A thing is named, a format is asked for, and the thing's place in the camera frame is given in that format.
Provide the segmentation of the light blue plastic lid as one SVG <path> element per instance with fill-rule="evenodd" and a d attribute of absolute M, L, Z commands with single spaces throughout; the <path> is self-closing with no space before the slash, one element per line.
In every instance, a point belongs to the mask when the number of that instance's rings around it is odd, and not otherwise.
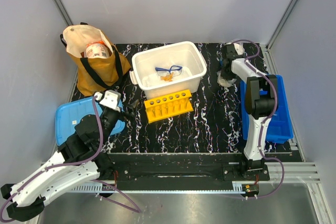
<path fill-rule="evenodd" d="M 69 136 L 73 135 L 75 133 L 75 126 L 80 123 L 83 117 L 89 114 L 93 115 L 93 122 L 96 124 L 97 130 L 93 136 L 98 140 L 99 129 L 92 105 L 92 97 L 61 105 L 56 110 L 55 115 L 55 138 L 57 146 L 61 146 Z"/>

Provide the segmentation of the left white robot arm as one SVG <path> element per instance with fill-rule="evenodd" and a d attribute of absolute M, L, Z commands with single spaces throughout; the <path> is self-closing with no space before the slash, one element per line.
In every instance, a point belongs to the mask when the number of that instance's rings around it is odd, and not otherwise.
<path fill-rule="evenodd" d="M 5 184 L 1 195 L 6 200 L 1 211 L 8 218 L 2 223 L 25 222 L 38 216 L 60 195 L 91 180 L 108 180 L 117 174 L 111 158 L 102 147 L 116 123 L 126 113 L 120 98 L 93 96 L 94 114 L 85 115 L 75 131 L 39 169 L 17 184 Z"/>

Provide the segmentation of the yellow knotted rubber band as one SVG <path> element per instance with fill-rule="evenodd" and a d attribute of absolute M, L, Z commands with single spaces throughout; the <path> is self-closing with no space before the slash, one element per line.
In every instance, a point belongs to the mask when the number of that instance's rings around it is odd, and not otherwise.
<path fill-rule="evenodd" d="M 165 82 L 172 82 L 173 81 L 173 75 L 168 74 L 166 76 L 160 76 L 160 79 Z"/>

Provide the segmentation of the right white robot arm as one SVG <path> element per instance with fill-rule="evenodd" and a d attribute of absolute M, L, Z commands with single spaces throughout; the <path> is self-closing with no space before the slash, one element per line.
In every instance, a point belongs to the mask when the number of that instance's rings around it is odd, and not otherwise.
<path fill-rule="evenodd" d="M 275 75 L 267 75 L 254 67 L 239 43 L 224 46 L 217 82 L 230 87 L 237 79 L 246 84 L 245 110 L 249 116 L 248 137 L 239 162 L 239 175 L 250 180 L 265 168 L 267 129 L 278 107 L 278 82 Z"/>

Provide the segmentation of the clear plastic wrapper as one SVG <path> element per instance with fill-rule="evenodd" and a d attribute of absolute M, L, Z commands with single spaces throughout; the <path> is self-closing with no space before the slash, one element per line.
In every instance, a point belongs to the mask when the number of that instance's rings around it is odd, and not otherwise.
<path fill-rule="evenodd" d="M 221 86 L 221 87 L 226 87 L 229 88 L 231 87 L 237 79 L 231 79 L 231 80 L 227 80 L 222 78 L 221 76 L 217 77 L 217 83 Z"/>

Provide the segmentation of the blue safety glasses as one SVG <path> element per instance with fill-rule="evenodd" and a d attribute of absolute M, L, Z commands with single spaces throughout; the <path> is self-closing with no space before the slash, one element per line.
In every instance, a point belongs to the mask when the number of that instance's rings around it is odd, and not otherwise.
<path fill-rule="evenodd" d="M 169 68 L 155 67 L 155 71 L 160 77 L 166 77 L 167 75 L 176 77 L 182 73 L 182 70 L 183 70 L 183 67 L 177 66 L 177 65 L 172 65 Z"/>

